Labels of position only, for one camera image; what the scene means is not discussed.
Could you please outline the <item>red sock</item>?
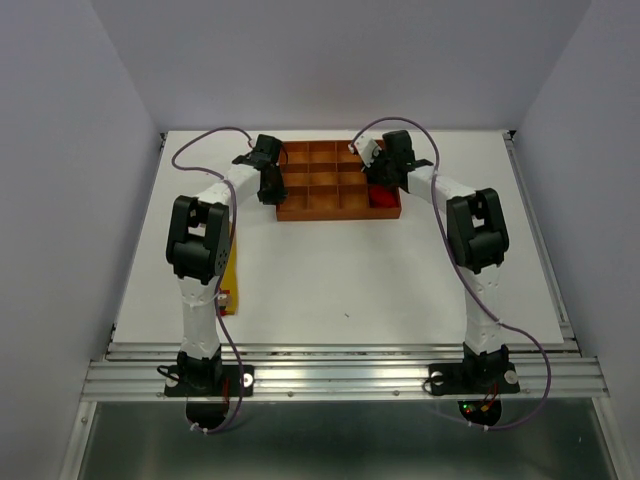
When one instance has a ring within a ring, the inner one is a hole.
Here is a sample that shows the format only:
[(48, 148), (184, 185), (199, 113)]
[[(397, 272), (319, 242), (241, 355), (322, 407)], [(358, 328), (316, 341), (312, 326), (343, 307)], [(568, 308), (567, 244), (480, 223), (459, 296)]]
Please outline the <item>red sock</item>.
[(393, 209), (398, 206), (394, 192), (380, 185), (369, 189), (369, 203), (372, 208)]

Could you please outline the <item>orange compartment tray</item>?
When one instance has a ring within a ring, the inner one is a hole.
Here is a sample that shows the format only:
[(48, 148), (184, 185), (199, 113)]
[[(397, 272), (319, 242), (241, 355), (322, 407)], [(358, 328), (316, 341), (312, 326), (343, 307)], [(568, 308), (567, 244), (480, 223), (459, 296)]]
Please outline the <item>orange compartment tray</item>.
[(346, 140), (288, 141), (280, 154), (284, 203), (276, 207), (280, 222), (387, 220), (400, 217), (399, 190), (394, 192), (398, 206), (372, 208), (371, 186), (362, 171), (359, 157), (351, 154)]

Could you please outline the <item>yellow sock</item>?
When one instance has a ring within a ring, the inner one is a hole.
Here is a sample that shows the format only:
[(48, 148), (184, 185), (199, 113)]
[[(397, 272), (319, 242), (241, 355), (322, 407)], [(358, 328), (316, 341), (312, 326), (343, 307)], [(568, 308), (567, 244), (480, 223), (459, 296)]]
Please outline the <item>yellow sock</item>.
[(231, 253), (219, 287), (219, 307), (222, 316), (235, 315), (239, 306), (237, 276), (237, 240), (231, 242)]

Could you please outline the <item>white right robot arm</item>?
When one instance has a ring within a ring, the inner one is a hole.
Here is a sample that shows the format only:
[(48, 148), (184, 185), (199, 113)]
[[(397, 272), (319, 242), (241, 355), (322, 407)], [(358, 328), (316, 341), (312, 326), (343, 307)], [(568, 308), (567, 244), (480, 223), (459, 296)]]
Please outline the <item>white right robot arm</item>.
[(424, 389), (434, 396), (480, 394), (500, 386), (510, 369), (509, 351), (493, 312), (499, 267), (509, 248), (498, 193), (477, 190), (439, 173), (438, 164), (417, 159), (408, 131), (385, 133), (383, 146), (360, 134), (350, 150), (374, 184), (397, 187), (434, 209), (437, 225), (465, 297), (466, 331), (459, 362), (434, 364)]

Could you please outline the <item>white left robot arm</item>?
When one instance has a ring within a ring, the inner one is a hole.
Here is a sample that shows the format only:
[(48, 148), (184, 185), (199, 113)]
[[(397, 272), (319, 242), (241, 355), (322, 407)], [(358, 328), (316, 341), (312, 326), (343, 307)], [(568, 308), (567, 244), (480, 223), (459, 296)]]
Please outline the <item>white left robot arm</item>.
[(177, 372), (169, 377), (202, 394), (222, 384), (217, 297), (231, 255), (237, 210), (252, 197), (268, 206), (286, 200), (282, 148), (280, 139), (258, 135), (251, 150), (232, 160), (226, 173), (199, 167), (217, 181), (196, 195), (178, 196), (172, 206), (166, 259), (180, 288), (183, 339)]

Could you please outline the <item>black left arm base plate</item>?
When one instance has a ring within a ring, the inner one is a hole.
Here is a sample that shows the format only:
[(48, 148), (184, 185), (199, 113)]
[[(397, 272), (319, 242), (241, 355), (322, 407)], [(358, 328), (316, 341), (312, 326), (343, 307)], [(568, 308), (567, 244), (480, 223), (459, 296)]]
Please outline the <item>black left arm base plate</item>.
[(160, 365), (156, 371), (164, 378), (164, 395), (169, 398), (251, 397), (253, 395), (255, 367), (223, 364), (220, 374), (197, 379), (195, 383), (183, 379), (177, 365)]

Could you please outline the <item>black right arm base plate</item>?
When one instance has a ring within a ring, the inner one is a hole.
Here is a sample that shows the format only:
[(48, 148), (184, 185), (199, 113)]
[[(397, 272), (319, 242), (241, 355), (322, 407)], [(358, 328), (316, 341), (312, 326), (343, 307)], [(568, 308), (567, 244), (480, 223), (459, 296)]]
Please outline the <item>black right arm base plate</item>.
[(484, 395), (493, 393), (494, 388), (497, 388), (498, 394), (517, 394), (521, 391), (518, 378), (514, 383), (509, 383), (505, 377), (509, 372), (516, 375), (511, 363), (507, 367), (480, 370), (466, 368), (462, 363), (430, 364), (422, 389), (436, 397)]

